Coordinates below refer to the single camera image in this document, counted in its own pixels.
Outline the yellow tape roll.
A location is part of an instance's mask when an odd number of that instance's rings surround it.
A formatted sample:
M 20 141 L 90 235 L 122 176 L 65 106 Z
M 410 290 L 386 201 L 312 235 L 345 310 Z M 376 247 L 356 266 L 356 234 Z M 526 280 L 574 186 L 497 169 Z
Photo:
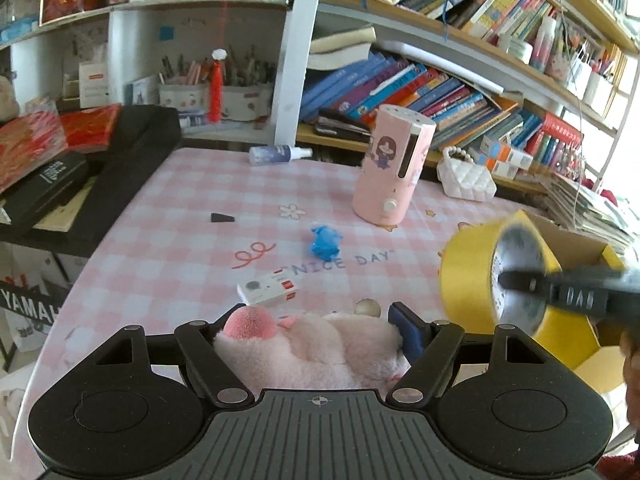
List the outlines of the yellow tape roll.
M 491 334 L 499 324 L 513 325 L 593 382 L 598 366 L 620 358 L 614 348 L 601 346 L 590 319 L 509 292 L 499 284 L 499 275 L 598 266 L 607 263 L 609 255 L 608 244 L 524 210 L 467 226 L 450 238 L 442 254 L 439 283 L 446 315 L 469 333 Z

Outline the pink plush toy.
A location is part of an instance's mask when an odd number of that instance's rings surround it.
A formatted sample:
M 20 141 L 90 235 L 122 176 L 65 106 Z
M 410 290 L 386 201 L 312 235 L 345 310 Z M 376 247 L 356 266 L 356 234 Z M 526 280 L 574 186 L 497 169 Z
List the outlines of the pink plush toy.
M 361 312 L 274 318 L 264 307 L 242 307 L 213 347 L 254 396 L 267 389 L 373 389 L 385 396 L 409 369 L 396 326 Z

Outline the small white red box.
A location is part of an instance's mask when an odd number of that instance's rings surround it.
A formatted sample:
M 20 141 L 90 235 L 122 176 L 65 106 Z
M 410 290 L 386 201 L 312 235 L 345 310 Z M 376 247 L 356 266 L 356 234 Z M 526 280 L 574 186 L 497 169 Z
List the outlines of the small white red box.
M 297 286 L 290 272 L 278 269 L 239 284 L 236 292 L 247 306 L 272 307 L 294 299 Z

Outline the blue bag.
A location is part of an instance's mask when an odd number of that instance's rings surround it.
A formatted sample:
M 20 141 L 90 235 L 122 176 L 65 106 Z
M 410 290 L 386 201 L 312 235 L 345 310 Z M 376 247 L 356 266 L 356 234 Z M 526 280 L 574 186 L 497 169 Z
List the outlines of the blue bag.
M 314 234 L 311 253 L 322 261 L 334 261 L 340 254 L 343 235 L 329 226 L 315 226 L 311 233 Z

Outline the yellow cardboard box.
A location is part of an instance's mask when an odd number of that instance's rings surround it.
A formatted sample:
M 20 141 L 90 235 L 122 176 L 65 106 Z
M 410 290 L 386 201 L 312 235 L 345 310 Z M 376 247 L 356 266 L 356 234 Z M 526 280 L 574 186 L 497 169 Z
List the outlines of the yellow cardboard box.
M 552 221 L 520 210 L 514 217 L 536 232 L 549 272 L 575 271 L 587 266 L 622 270 L 614 249 L 602 240 L 567 231 Z M 618 348 L 622 328 L 606 322 L 587 307 L 585 294 L 570 295 L 582 308 L 546 307 L 533 338 L 598 393 L 607 393 L 623 382 L 623 357 Z

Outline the white quilted mini bag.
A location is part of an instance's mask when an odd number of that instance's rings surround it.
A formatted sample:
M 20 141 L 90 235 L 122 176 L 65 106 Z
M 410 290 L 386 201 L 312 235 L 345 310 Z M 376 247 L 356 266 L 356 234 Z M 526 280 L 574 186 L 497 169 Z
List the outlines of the white quilted mini bag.
M 497 192 L 497 185 L 488 168 L 474 162 L 462 148 L 447 146 L 436 167 L 444 193 L 459 200 L 488 202 Z

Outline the pink checkered tablecloth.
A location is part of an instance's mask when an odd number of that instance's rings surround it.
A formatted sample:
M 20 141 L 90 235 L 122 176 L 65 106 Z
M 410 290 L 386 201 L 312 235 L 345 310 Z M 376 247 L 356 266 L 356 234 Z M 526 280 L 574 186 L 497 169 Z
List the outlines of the pink checkered tablecloth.
M 441 318 L 439 256 L 464 226 L 510 216 L 518 203 L 454 200 L 436 182 L 416 186 L 405 219 L 380 228 L 352 211 L 355 167 L 299 160 L 254 167 L 243 153 L 175 151 L 120 215 L 74 284 L 40 352 L 24 397 L 30 408 L 122 326 L 166 334 L 213 321 L 239 299 L 236 286 L 278 269 L 292 273 L 289 314 L 348 312 L 363 298 L 402 301 Z M 210 214 L 233 223 L 212 223 Z M 314 256 L 311 229 L 343 235 L 331 262 Z

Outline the small black wedge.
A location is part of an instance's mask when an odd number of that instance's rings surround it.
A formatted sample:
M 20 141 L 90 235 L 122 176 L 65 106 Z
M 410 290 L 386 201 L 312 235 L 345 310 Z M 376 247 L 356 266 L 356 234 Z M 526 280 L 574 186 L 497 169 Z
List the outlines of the small black wedge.
M 235 222 L 235 218 L 233 216 L 229 216 L 228 214 L 217 214 L 216 212 L 212 212 L 210 214 L 210 222 L 212 222 L 212 223 L 233 223 L 233 222 Z

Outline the pink cylindrical humidifier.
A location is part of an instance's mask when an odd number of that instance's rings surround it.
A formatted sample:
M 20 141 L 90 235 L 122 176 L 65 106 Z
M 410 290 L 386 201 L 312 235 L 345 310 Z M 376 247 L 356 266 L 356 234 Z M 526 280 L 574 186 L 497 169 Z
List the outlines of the pink cylindrical humidifier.
M 380 106 L 356 180 L 352 210 L 376 226 L 397 226 L 409 209 L 436 124 L 397 105 Z

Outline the blue spray bottle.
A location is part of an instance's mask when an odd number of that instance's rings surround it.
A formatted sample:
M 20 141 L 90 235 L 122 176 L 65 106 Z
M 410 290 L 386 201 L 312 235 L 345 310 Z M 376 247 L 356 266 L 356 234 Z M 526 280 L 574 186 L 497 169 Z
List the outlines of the blue spray bottle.
M 311 158 L 314 154 L 311 148 L 298 148 L 288 145 L 253 146 L 248 151 L 248 159 L 252 166 L 270 166 L 287 164 L 294 160 Z

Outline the black long box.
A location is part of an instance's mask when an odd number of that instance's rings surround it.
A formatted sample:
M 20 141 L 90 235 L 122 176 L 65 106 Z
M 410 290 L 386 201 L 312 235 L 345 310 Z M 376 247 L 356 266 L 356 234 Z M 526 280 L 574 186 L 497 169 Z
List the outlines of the black long box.
M 84 154 L 68 151 L 9 188 L 1 205 L 1 220 L 17 230 L 29 230 L 58 206 L 68 203 L 85 185 L 89 163 Z

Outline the black keyboard piano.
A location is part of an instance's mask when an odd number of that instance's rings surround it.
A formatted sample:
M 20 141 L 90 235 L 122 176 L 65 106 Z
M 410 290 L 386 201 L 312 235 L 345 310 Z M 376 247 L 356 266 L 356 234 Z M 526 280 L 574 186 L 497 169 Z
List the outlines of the black keyboard piano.
M 123 107 L 108 149 L 89 156 L 96 180 L 70 229 L 17 231 L 1 227 L 4 242 L 88 258 L 120 214 L 182 140 L 178 112 L 155 105 Z

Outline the red tassel ornament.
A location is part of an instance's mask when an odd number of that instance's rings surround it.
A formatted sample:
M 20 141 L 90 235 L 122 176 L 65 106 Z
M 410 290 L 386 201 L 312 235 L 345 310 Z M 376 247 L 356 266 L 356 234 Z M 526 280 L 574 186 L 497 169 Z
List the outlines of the red tassel ornament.
M 208 121 L 219 124 L 222 116 L 222 89 L 224 88 L 224 62 L 227 51 L 218 48 L 212 52 L 212 70 L 209 78 L 209 112 Z

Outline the red gift bag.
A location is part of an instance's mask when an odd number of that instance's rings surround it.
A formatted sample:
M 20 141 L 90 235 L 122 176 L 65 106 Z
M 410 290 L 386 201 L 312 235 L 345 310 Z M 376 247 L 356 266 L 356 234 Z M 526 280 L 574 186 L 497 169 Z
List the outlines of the red gift bag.
M 65 150 L 106 151 L 121 111 L 122 104 L 111 104 L 60 116 L 47 102 L 3 125 L 1 192 Z

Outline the beige plush cloth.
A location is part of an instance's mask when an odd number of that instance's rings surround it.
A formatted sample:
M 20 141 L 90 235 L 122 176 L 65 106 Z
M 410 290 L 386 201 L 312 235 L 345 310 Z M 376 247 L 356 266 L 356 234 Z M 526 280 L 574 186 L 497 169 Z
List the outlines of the beige plush cloth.
M 14 88 L 5 76 L 0 76 L 0 122 L 9 122 L 20 114 Z

